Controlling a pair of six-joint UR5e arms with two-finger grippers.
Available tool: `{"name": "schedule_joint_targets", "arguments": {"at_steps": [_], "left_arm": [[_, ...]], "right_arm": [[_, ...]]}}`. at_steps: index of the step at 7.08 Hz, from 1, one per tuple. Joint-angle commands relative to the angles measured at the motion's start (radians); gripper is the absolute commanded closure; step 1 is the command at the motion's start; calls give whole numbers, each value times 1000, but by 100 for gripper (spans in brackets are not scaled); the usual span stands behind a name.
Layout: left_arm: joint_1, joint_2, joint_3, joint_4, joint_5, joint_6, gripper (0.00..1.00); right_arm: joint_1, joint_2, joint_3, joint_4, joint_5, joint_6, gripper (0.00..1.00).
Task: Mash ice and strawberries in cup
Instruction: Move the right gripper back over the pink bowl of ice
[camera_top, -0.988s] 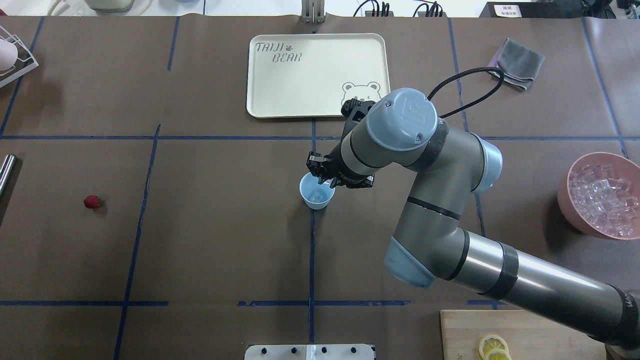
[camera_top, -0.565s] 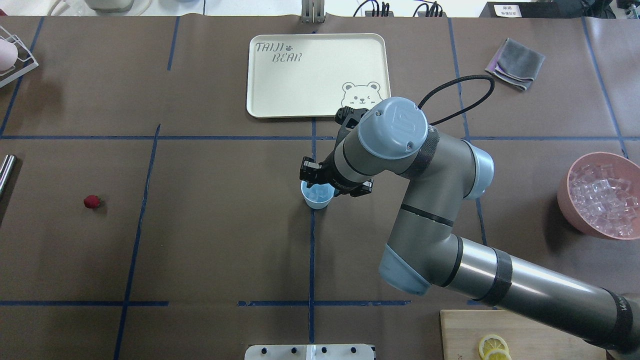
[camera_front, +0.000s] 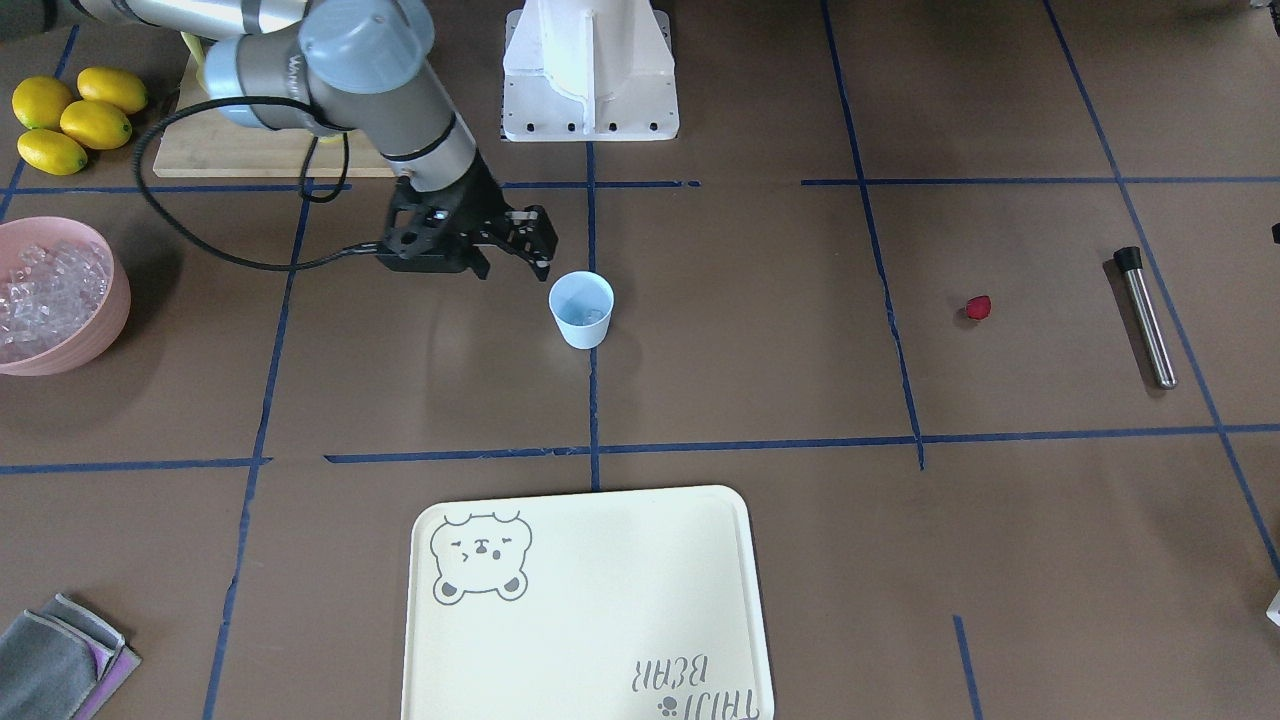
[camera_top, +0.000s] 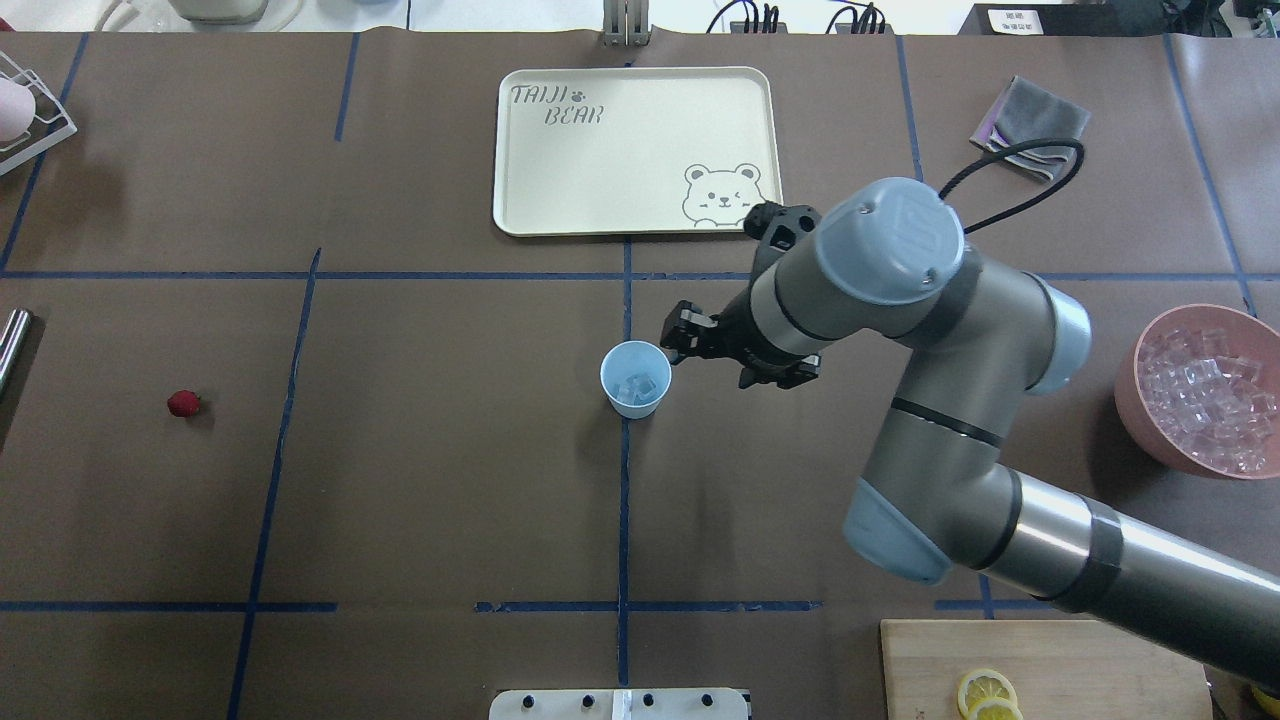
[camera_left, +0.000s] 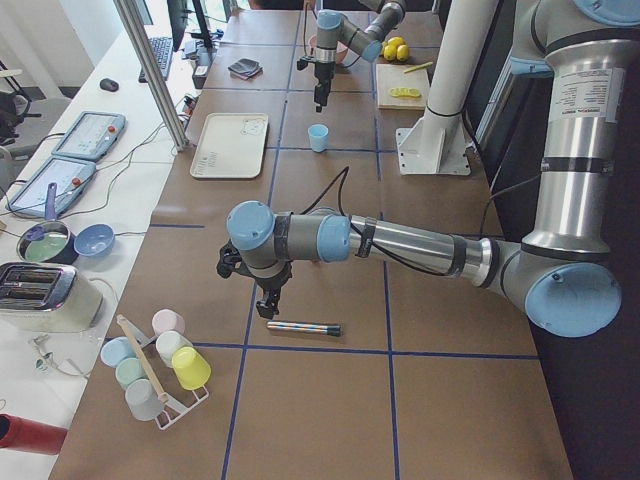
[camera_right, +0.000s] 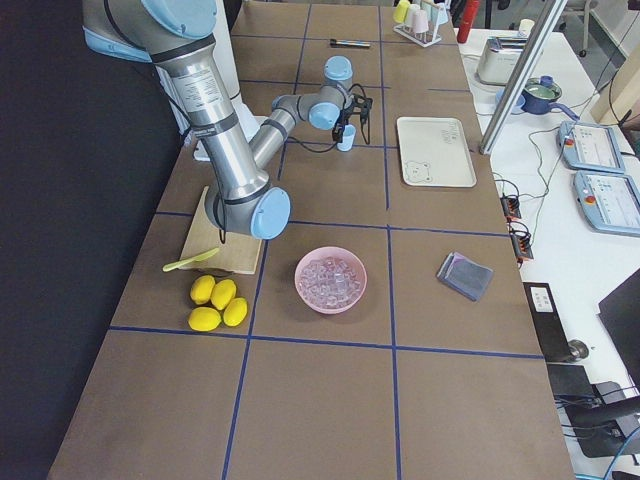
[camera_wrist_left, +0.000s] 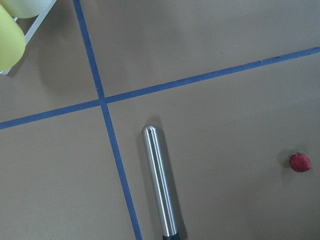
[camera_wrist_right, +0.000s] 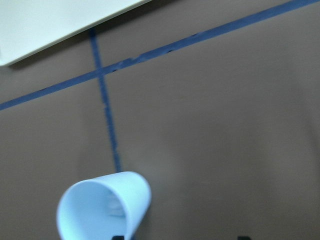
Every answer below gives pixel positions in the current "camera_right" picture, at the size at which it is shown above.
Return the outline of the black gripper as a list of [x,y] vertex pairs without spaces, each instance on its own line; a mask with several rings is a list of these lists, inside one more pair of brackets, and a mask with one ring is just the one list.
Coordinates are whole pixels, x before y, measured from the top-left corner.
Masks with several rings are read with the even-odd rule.
[[348,106],[341,110],[341,122],[337,122],[332,129],[332,140],[334,142],[342,142],[345,124],[350,121],[353,115],[359,116],[361,124],[369,122],[373,99],[359,94],[354,94]]

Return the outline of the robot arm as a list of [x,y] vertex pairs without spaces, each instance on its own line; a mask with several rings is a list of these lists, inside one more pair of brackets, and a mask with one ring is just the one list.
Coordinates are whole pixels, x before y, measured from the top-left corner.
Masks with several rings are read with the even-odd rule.
[[351,117],[357,115],[363,139],[369,143],[373,99],[352,77],[351,61],[345,56],[332,56],[324,65],[324,83],[318,92],[277,97],[271,115],[249,141],[256,165],[265,167],[301,122],[329,131],[338,145],[347,137]]
[[276,109],[246,138],[214,60],[214,1],[85,1],[86,41],[96,52],[164,69],[213,165],[207,215],[220,230],[269,240],[286,227],[291,203],[264,167],[296,125]]

